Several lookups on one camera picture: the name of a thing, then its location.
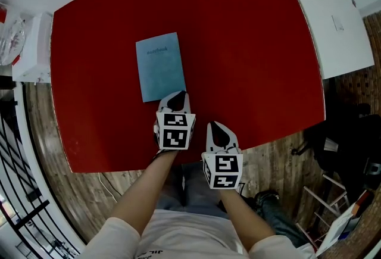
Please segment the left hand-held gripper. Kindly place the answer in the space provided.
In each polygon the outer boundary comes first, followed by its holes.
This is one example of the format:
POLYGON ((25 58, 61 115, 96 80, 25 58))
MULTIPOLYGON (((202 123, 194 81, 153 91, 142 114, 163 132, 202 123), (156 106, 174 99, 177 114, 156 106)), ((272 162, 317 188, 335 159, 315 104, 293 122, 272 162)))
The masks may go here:
POLYGON ((195 121, 196 115, 191 113, 189 94, 186 91, 173 92, 163 98, 156 112, 154 126, 159 149, 187 150, 195 121))

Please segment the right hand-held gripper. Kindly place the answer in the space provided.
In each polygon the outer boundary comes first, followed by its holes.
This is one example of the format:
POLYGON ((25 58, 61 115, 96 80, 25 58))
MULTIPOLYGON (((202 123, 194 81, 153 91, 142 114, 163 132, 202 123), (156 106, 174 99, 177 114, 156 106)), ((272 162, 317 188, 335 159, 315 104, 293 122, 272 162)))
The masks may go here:
POLYGON ((227 126, 207 124, 206 152, 202 153, 203 172, 211 189, 237 189, 243 170, 243 154, 236 135, 227 126), (216 152, 216 148, 226 151, 216 152))

